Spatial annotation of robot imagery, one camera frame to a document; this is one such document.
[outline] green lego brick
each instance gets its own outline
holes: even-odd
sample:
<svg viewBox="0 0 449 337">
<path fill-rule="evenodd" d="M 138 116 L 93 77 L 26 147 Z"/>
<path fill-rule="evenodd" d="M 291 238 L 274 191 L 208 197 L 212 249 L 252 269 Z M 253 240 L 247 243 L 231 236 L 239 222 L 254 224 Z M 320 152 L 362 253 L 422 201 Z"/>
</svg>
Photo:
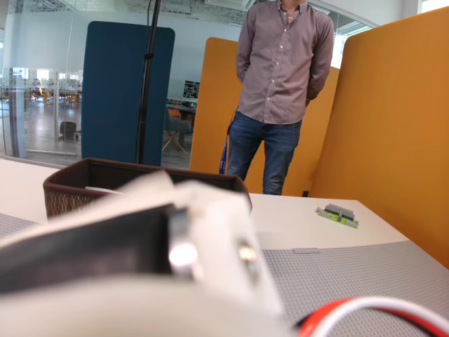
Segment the green lego brick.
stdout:
<svg viewBox="0 0 449 337">
<path fill-rule="evenodd" d="M 338 221 L 338 216 L 336 216 L 335 214 L 328 213 L 328 212 L 318 212 L 318 215 L 319 215 L 320 217 L 322 217 L 322 218 L 325 218 L 325 219 L 328 219 L 328 220 L 335 221 L 336 223 L 341 223 L 342 225 L 345 225 L 345 226 L 350 227 L 350 228 L 354 228 L 355 230 L 358 229 L 358 224 L 356 224 L 356 227 L 352 227 L 352 226 L 350 226 L 350 225 L 347 225 L 347 224 L 346 224 L 346 221 L 349 221 L 349 220 L 347 220 L 346 218 L 342 218 L 341 221 Z"/>
</svg>

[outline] black pole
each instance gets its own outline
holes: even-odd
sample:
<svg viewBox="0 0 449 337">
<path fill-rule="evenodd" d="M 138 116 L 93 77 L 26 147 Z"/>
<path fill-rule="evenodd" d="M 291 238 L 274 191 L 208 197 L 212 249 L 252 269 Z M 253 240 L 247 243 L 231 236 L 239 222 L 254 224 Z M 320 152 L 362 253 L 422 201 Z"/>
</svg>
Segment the black pole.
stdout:
<svg viewBox="0 0 449 337">
<path fill-rule="evenodd" d="M 148 108 L 148 91 L 149 91 L 149 76 L 152 72 L 152 61 L 154 57 L 154 38 L 156 36 L 157 20 L 161 10 L 162 0 L 154 2 L 152 31 L 147 41 L 145 60 L 144 60 L 144 74 L 142 79 L 142 91 L 140 92 L 139 104 L 139 124 L 138 124 L 138 142 L 136 148 L 136 162 L 143 164 L 145 153 L 145 131 L 147 126 L 147 108 Z"/>
</svg>

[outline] man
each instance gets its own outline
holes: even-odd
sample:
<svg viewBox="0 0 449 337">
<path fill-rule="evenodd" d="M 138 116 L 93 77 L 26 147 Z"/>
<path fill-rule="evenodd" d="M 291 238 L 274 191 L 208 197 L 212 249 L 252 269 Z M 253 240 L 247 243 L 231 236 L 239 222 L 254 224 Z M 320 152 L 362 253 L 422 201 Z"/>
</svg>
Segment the man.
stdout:
<svg viewBox="0 0 449 337">
<path fill-rule="evenodd" d="M 229 133 L 228 174 L 245 180 L 264 140 L 264 194 L 282 194 L 306 106 L 329 75 L 333 35 L 332 20 L 305 0 L 250 8 L 237 52 L 243 90 Z"/>
</svg>

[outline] blue jeans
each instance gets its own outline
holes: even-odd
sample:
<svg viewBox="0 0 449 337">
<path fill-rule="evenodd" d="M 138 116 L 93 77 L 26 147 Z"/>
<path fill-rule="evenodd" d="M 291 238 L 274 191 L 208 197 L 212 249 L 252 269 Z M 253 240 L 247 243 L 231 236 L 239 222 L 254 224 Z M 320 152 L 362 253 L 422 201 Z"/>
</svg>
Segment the blue jeans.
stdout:
<svg viewBox="0 0 449 337">
<path fill-rule="evenodd" d="M 288 167 L 300 141 L 302 121 L 265 124 L 237 111 L 229 132 L 227 174 L 245 180 L 260 143 L 265 141 L 264 194 L 282 195 Z"/>
</svg>

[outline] lego piece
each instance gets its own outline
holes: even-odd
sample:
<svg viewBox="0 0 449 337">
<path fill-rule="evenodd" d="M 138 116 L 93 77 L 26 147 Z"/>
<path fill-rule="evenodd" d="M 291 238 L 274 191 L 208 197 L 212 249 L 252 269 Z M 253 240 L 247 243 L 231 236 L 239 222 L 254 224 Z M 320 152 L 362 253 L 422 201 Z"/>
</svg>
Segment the lego piece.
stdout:
<svg viewBox="0 0 449 337">
<path fill-rule="evenodd" d="M 295 253 L 295 254 L 317 254 L 320 252 L 321 252 L 321 250 L 318 248 L 295 248 L 295 249 L 293 249 L 293 253 Z"/>
<path fill-rule="evenodd" d="M 350 221 L 348 219 L 346 219 L 346 222 L 344 224 L 346 226 L 353 227 L 353 228 L 357 228 L 358 227 L 358 223 L 356 223 L 355 221 Z"/>
<path fill-rule="evenodd" d="M 326 213 L 325 211 L 322 211 L 322 212 L 318 213 L 318 215 L 322 216 L 323 218 L 326 218 L 326 219 L 331 219 L 332 218 L 332 214 Z"/>
<path fill-rule="evenodd" d="M 344 209 L 343 207 L 340 207 L 340 206 L 337 206 L 334 204 L 327 205 L 324 208 L 324 210 L 326 212 L 335 214 L 336 216 L 338 216 L 341 213 L 343 218 L 350 219 L 352 221 L 354 220 L 354 217 L 355 217 L 354 212 L 351 211 L 350 209 Z"/>
</svg>

